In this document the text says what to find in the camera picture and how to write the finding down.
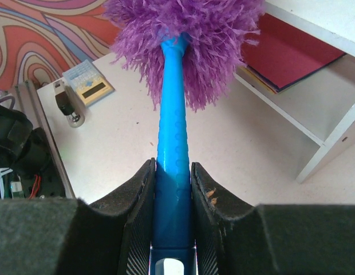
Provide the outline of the purple fluffy duster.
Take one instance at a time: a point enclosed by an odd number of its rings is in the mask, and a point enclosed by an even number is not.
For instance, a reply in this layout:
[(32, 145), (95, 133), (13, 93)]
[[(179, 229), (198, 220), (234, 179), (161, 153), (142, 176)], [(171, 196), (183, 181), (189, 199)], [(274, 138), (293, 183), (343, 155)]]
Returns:
[(194, 245), (186, 108), (226, 93), (241, 48), (255, 44), (263, 1), (107, 1), (120, 29), (112, 50), (145, 80), (160, 109), (152, 246)]

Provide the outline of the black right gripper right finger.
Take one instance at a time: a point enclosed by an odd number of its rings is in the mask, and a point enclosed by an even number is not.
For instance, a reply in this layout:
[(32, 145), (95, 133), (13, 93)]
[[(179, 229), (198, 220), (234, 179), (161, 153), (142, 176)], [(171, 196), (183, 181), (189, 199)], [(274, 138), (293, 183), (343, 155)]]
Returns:
[(200, 274), (355, 274), (355, 205), (250, 205), (191, 167)]

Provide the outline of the white black stapler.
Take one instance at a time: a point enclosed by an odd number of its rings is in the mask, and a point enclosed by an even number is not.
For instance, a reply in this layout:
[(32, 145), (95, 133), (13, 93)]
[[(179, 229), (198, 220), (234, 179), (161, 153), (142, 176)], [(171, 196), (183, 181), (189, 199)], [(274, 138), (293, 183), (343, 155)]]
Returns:
[(85, 116), (72, 100), (72, 89), (65, 85), (62, 80), (57, 80), (53, 84), (55, 100), (58, 109), (66, 117), (68, 124), (72, 128), (78, 128), (85, 122)]

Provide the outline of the small yellow book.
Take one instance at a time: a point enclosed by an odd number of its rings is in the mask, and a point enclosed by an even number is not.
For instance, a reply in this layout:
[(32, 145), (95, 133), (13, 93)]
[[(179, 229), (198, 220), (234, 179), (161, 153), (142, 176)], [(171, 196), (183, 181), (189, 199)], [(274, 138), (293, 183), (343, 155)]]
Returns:
[(89, 60), (70, 68), (62, 75), (86, 107), (115, 91), (105, 76)]

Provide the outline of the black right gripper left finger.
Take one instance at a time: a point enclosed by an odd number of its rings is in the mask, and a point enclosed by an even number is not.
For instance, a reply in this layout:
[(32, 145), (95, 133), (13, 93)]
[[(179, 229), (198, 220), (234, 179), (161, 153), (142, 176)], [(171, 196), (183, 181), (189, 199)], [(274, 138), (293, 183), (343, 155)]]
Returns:
[(155, 160), (91, 203), (0, 199), (0, 274), (147, 274)]

